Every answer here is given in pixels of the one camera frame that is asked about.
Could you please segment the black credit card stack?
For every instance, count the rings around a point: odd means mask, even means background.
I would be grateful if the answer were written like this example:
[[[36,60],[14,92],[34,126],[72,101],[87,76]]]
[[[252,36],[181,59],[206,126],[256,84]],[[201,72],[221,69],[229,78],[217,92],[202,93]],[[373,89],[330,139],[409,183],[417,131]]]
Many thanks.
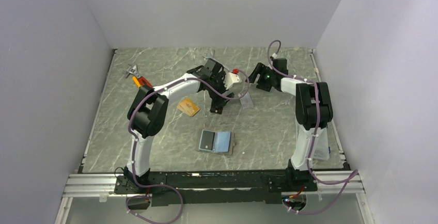
[[[223,108],[224,108],[223,106],[211,106],[210,112],[221,115],[223,112]]]

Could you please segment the silver credit card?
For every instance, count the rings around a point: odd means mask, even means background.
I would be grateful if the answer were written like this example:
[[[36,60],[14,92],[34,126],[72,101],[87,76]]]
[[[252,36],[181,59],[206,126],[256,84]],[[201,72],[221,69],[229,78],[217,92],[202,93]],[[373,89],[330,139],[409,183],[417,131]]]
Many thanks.
[[[246,94],[240,94],[239,100],[243,109],[254,108],[254,103],[249,92],[247,92]]]

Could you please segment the gold credit card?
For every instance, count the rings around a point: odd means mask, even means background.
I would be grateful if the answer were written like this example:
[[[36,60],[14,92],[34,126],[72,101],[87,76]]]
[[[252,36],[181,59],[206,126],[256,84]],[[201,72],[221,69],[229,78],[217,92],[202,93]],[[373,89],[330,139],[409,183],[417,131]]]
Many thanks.
[[[189,98],[182,100],[177,108],[189,117],[195,116],[200,111],[200,108]]]

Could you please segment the grey card holder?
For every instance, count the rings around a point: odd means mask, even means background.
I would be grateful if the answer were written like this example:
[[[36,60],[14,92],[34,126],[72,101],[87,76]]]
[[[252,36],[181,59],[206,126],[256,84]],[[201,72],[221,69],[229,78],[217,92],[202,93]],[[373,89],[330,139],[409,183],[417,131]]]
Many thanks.
[[[199,149],[199,141],[201,136],[201,131],[199,138],[196,141],[196,151],[211,153],[211,154],[222,154],[222,155],[231,155],[233,152],[233,148],[235,146],[234,142],[234,133],[232,131],[214,131],[215,132],[215,142],[213,151],[202,151]]]

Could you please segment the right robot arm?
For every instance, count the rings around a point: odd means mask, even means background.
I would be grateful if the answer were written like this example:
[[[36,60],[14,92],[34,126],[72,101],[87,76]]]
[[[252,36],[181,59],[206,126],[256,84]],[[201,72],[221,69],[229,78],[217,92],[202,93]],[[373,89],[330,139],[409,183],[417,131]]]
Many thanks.
[[[305,181],[313,179],[310,169],[314,160],[330,157],[328,123],[333,118],[333,108],[326,82],[314,83],[296,75],[288,75],[285,58],[270,58],[269,65],[259,62],[249,76],[260,90],[272,88],[295,97],[296,145],[288,164],[285,185],[298,190]]]

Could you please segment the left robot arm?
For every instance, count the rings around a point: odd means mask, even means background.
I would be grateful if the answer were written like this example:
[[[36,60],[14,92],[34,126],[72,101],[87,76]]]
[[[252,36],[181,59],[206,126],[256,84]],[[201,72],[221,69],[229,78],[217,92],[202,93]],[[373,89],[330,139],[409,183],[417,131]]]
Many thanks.
[[[150,153],[154,136],[162,129],[170,104],[192,93],[207,91],[210,112],[221,114],[234,94],[227,94],[225,67],[215,59],[188,70],[178,79],[161,86],[141,86],[129,109],[128,131],[132,135],[131,157],[123,170],[128,186],[142,193],[149,184]]]

